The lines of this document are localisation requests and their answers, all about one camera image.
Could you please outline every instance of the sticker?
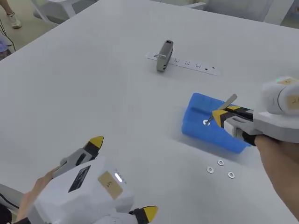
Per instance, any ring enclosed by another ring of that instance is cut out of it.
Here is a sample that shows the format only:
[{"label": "sticker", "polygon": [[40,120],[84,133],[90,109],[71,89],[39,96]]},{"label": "sticker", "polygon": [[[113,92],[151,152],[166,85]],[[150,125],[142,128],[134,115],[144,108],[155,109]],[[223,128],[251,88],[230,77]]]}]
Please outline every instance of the sticker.
[{"label": "sticker", "polygon": [[299,95],[288,96],[286,102],[289,109],[299,109]]},{"label": "sticker", "polygon": [[278,84],[282,84],[282,85],[290,85],[290,84],[292,84],[292,83],[296,83],[296,82],[298,82],[298,81],[299,81],[299,80],[294,79],[294,78],[287,78],[287,79],[282,80],[282,81],[277,82],[277,83],[278,83]]},{"label": "sticker", "polygon": [[123,192],[121,186],[116,182],[116,180],[108,171],[99,176],[98,181],[102,184],[102,186],[114,200]]},{"label": "sticker", "polygon": [[82,169],[79,170],[79,173],[77,174],[74,182],[71,184],[71,188],[69,189],[69,193],[74,191],[74,190],[77,190],[81,187],[85,177],[86,177],[86,174],[88,173],[89,171],[89,168],[90,168],[90,165],[88,167],[84,167]]}]

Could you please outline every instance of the screwdriver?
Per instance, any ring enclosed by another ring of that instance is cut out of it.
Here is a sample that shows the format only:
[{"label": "screwdriver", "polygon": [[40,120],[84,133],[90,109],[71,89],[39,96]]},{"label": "screwdriver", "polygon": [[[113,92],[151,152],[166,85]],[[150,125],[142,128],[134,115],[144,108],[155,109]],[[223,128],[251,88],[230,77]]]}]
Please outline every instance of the screwdriver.
[{"label": "screwdriver", "polygon": [[[227,99],[217,110],[224,110],[229,105],[231,105],[237,99],[237,95],[233,94],[230,98]],[[209,125],[210,121],[213,119],[213,115],[210,116],[209,120],[206,121],[205,125]]]}]

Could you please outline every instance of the blue foam block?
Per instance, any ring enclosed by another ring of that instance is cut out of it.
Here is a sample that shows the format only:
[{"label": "blue foam block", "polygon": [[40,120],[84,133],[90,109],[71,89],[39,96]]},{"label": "blue foam block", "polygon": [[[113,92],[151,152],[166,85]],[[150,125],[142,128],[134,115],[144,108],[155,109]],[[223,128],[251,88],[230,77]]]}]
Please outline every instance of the blue foam block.
[{"label": "blue foam block", "polygon": [[223,103],[221,100],[194,93],[184,115],[182,132],[231,152],[240,153],[250,145],[241,139],[232,137],[223,128],[220,128],[214,119],[209,126],[203,124],[203,120],[209,119],[212,111],[217,110]]}]

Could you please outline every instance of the table surface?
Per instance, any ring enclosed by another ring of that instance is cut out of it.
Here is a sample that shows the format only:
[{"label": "table surface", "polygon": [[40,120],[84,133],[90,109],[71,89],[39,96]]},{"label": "table surface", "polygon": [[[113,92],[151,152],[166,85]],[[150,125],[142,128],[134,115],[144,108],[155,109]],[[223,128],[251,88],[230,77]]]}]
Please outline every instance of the table surface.
[{"label": "table surface", "polygon": [[[169,66],[174,54],[221,76]],[[254,108],[263,82],[298,77],[299,30],[148,0],[101,0],[0,62],[0,181],[26,192],[91,137],[154,223],[297,223],[272,189],[256,148],[240,155],[184,136],[194,92]],[[217,161],[223,158],[225,165]],[[214,173],[206,171],[207,166]],[[227,176],[235,173],[235,179]]]}]

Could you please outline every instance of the black sticker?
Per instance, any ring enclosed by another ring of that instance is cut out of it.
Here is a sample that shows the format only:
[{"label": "black sticker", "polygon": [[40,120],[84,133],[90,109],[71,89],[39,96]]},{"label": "black sticker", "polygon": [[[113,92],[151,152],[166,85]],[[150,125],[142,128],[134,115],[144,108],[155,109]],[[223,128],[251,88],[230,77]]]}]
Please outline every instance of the black sticker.
[{"label": "black sticker", "polygon": [[69,193],[74,191],[74,190],[77,190],[81,187],[81,185],[83,183],[83,180],[85,179],[86,174],[89,171],[89,168],[90,168],[90,165],[88,167],[84,167],[84,168],[80,169],[80,171],[79,171],[78,175],[76,176],[73,184],[71,185],[71,188],[69,189]]}]

